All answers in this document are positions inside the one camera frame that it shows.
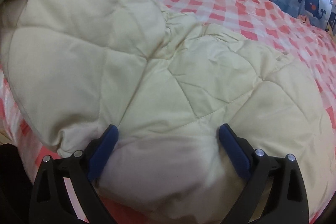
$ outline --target bed sheet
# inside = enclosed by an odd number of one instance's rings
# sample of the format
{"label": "bed sheet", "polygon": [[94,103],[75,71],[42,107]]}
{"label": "bed sheet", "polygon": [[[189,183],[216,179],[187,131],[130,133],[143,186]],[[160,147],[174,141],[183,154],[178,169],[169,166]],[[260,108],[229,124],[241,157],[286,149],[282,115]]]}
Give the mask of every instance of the bed sheet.
{"label": "bed sheet", "polygon": [[[268,0],[158,0],[176,12],[191,12],[204,23],[217,23],[245,37],[289,52],[310,68],[321,93],[336,136],[336,45],[317,27],[282,12]],[[0,118],[3,127],[18,147],[24,167],[33,181],[45,155],[59,156],[45,148],[32,134],[16,105],[9,84],[0,68]],[[66,181],[77,216],[85,220],[69,180]],[[119,224],[154,224],[142,214],[102,199]],[[311,223],[323,211],[311,219]]]}

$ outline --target red and white checkered sheet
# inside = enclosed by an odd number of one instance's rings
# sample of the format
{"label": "red and white checkered sheet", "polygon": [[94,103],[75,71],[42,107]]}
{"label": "red and white checkered sheet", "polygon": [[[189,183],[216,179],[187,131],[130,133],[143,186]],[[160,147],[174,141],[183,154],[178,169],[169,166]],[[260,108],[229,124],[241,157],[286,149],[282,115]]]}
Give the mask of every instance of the red and white checkered sheet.
{"label": "red and white checkered sheet", "polygon": [[[336,135],[336,45],[325,31],[292,18],[268,0],[158,1],[176,12],[193,12],[201,22],[223,25],[249,39],[289,52],[305,62],[316,80]],[[18,147],[31,180],[35,178],[38,166],[45,155],[52,155],[55,159],[59,157],[46,149],[32,134],[13,99],[2,70],[0,70],[0,118],[9,137]],[[67,185],[78,217],[85,220],[85,215],[68,181]],[[119,224],[154,224],[130,208],[106,199],[103,199],[103,202]],[[319,213],[311,219],[311,223],[316,220]]]}

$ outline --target white quilted comforter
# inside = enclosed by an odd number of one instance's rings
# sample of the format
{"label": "white quilted comforter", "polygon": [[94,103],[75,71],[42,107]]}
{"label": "white quilted comforter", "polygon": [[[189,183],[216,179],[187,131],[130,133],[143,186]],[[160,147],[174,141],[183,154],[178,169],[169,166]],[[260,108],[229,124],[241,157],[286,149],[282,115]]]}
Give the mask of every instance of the white quilted comforter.
{"label": "white quilted comforter", "polygon": [[222,220],[245,183],[218,144],[229,123],[296,155],[310,215],[328,200],[330,119],[291,55],[155,0],[12,0],[0,13],[1,65],[43,144],[68,156],[118,126],[101,194],[168,223]]}

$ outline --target silver screw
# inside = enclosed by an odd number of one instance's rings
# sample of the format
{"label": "silver screw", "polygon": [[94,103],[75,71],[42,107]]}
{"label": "silver screw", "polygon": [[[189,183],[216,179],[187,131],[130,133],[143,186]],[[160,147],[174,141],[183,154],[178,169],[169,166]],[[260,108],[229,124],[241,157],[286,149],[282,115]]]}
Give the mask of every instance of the silver screw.
{"label": "silver screw", "polygon": [[76,158],[79,158],[83,155],[83,151],[82,150],[77,150],[75,151],[75,153],[73,154]]}
{"label": "silver screw", "polygon": [[262,149],[256,149],[255,154],[259,157],[262,157],[265,155],[265,152]]}
{"label": "silver screw", "polygon": [[290,161],[295,161],[295,156],[293,154],[288,154],[287,157]]}
{"label": "silver screw", "polygon": [[48,161],[50,161],[50,159],[51,159],[51,157],[49,155],[43,157],[43,161],[45,163],[47,163]]}

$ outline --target blue gripper pad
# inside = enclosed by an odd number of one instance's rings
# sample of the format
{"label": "blue gripper pad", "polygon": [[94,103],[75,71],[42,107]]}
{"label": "blue gripper pad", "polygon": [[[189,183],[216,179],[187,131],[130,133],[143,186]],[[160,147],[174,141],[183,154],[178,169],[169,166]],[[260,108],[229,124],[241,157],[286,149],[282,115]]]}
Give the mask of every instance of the blue gripper pad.
{"label": "blue gripper pad", "polygon": [[119,138],[119,132],[116,126],[111,126],[104,135],[103,140],[89,159],[87,178],[91,182],[100,177]]}
{"label": "blue gripper pad", "polygon": [[219,140],[228,154],[236,173],[244,180],[249,180],[251,177],[251,164],[249,158],[240,147],[236,138],[231,134],[226,125],[219,128]]}

